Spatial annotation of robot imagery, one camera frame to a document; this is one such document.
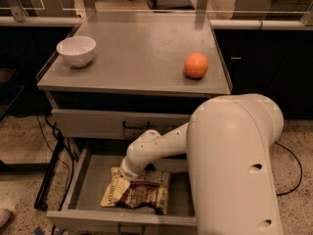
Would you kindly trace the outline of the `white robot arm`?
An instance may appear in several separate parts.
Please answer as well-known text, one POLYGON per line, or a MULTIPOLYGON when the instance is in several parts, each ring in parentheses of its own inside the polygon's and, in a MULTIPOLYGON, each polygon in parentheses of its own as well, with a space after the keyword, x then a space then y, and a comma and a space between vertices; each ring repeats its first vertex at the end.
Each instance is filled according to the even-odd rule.
POLYGON ((280 108, 263 95, 215 97, 188 123, 135 140, 121 174, 133 180, 154 161, 185 153, 198 235, 283 235, 269 154, 283 126, 280 108))

